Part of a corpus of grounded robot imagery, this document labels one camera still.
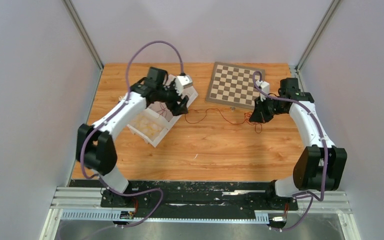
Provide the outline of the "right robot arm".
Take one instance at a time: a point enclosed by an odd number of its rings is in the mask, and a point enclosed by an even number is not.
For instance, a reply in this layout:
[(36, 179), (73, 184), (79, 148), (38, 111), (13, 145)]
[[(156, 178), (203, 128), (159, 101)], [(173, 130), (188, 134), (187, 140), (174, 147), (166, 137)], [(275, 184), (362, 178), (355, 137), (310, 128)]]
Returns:
[(288, 114), (304, 145), (291, 176), (272, 181), (265, 195), (266, 204), (278, 209), (286, 198), (310, 196), (312, 190), (319, 192), (314, 197), (322, 201), (326, 191), (339, 188), (348, 158), (346, 150), (337, 147), (328, 137), (318, 118), (312, 94), (299, 88), (297, 78), (281, 80), (278, 96), (270, 94), (269, 83), (260, 77), (254, 77), (253, 84), (260, 95), (254, 99), (250, 122), (265, 124), (276, 115)]

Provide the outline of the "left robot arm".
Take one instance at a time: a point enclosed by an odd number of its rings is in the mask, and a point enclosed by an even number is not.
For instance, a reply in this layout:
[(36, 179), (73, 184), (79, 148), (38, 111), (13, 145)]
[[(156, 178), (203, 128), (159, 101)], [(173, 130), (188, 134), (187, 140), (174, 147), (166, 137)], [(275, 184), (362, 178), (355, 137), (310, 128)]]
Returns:
[(173, 116), (188, 113), (189, 97), (184, 91), (193, 80), (184, 72), (169, 80), (166, 70), (150, 67), (145, 77), (128, 88), (126, 95), (104, 117), (77, 130), (75, 158), (81, 169), (92, 170), (104, 187), (114, 193), (113, 200), (127, 207), (134, 194), (127, 190), (130, 182), (117, 167), (115, 141), (122, 130), (155, 102), (164, 103)]

